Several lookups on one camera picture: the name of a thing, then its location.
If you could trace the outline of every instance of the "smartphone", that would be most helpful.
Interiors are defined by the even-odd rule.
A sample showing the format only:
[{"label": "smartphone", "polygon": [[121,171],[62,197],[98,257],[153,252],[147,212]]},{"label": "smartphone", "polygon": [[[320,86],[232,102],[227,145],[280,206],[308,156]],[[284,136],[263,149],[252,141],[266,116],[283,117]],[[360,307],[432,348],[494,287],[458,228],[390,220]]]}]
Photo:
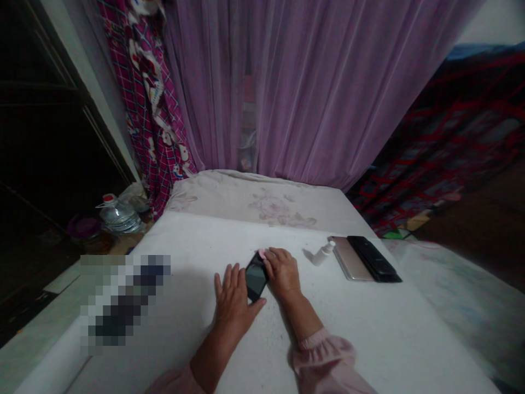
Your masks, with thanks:
[{"label": "smartphone", "polygon": [[334,254],[348,280],[373,281],[374,278],[363,264],[346,237],[329,237],[335,242]]},{"label": "smartphone", "polygon": [[248,298],[255,302],[261,298],[261,294],[268,282],[268,273],[264,266],[264,251],[258,250],[246,267],[246,286],[248,287]]}]

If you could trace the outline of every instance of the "black smartphone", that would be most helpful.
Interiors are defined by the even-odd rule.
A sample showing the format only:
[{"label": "black smartphone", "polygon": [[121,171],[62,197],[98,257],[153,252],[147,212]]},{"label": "black smartphone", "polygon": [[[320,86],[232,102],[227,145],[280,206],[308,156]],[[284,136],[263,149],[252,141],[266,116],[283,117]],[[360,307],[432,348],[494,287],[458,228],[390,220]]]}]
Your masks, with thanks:
[{"label": "black smartphone", "polygon": [[269,279],[261,253],[261,250],[258,250],[246,267],[246,286],[248,287],[248,298],[252,302],[255,302],[261,298],[261,294]]}]

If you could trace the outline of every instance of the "bottle cap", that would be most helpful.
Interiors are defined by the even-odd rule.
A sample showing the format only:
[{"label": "bottle cap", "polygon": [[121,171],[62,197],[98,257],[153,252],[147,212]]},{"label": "bottle cap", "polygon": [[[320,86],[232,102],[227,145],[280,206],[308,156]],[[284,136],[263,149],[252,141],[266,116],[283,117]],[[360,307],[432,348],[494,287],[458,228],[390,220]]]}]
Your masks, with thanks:
[{"label": "bottle cap", "polygon": [[116,196],[113,193],[105,194],[102,196],[104,202],[112,202],[116,199]]}]

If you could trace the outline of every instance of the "pink plaid fabric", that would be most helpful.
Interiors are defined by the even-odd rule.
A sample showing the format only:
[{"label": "pink plaid fabric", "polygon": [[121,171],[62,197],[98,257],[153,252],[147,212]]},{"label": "pink plaid fabric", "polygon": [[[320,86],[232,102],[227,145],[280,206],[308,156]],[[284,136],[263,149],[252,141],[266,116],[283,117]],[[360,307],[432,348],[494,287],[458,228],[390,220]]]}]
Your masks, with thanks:
[{"label": "pink plaid fabric", "polygon": [[[157,220],[173,184],[196,172],[177,94],[166,67],[164,13],[160,1],[97,2],[127,111],[127,128]],[[156,4],[160,9],[151,11]]]}]

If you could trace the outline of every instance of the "small white spray bottle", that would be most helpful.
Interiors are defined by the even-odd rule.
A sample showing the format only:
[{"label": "small white spray bottle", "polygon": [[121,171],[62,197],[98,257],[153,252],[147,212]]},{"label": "small white spray bottle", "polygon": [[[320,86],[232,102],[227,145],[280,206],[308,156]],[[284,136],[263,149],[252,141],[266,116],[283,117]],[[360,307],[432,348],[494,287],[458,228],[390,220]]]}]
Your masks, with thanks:
[{"label": "small white spray bottle", "polygon": [[334,247],[335,242],[330,241],[321,249],[319,249],[319,252],[317,252],[316,255],[312,258],[313,265],[321,265],[323,261],[325,261],[326,258],[330,256],[330,254],[334,250]]}]

